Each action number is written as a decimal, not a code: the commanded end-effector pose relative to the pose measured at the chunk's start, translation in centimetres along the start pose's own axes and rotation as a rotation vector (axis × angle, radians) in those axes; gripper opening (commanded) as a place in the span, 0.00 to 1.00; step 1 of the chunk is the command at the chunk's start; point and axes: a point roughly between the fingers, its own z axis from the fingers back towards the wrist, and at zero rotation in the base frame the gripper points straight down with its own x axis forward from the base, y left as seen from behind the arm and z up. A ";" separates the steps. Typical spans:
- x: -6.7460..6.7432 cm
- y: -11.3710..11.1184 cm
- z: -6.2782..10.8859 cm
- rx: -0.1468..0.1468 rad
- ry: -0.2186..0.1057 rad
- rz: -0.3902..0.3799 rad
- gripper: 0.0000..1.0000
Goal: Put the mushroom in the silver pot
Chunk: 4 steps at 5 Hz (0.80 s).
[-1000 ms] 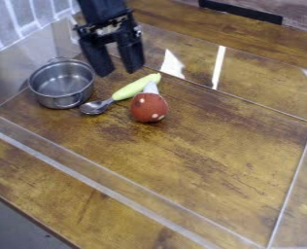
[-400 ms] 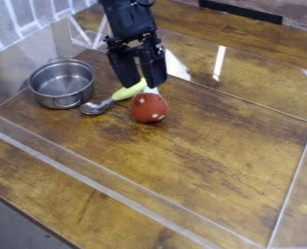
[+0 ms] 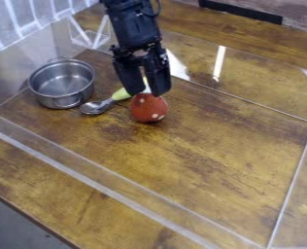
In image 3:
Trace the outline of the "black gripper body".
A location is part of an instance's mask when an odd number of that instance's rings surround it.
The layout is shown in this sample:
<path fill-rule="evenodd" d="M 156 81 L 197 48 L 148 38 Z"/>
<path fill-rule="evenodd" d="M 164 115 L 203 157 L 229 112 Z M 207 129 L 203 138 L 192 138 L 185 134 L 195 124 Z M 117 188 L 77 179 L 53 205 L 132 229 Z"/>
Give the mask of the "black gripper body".
<path fill-rule="evenodd" d="M 105 14 L 112 22 L 119 45 L 111 47 L 113 59 L 137 62 L 133 55 L 144 50 L 149 54 L 167 54 L 161 47 L 161 33 L 156 22 L 161 4 L 156 0 L 157 11 L 153 11 L 151 0 L 101 0 Z"/>

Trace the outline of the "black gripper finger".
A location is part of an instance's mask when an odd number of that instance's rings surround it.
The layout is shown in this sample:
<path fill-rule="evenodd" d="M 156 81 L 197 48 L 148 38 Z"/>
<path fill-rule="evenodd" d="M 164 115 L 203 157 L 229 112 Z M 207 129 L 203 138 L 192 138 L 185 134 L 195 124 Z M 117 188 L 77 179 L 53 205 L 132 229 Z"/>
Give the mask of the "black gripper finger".
<path fill-rule="evenodd" d="M 135 96 L 145 89 L 139 65 L 129 60 L 113 59 L 113 67 L 127 93 Z"/>
<path fill-rule="evenodd" d="M 144 58 L 143 67 L 151 93 L 155 96 L 160 96 L 172 88 L 168 56 L 164 53 L 160 55 L 148 55 Z"/>

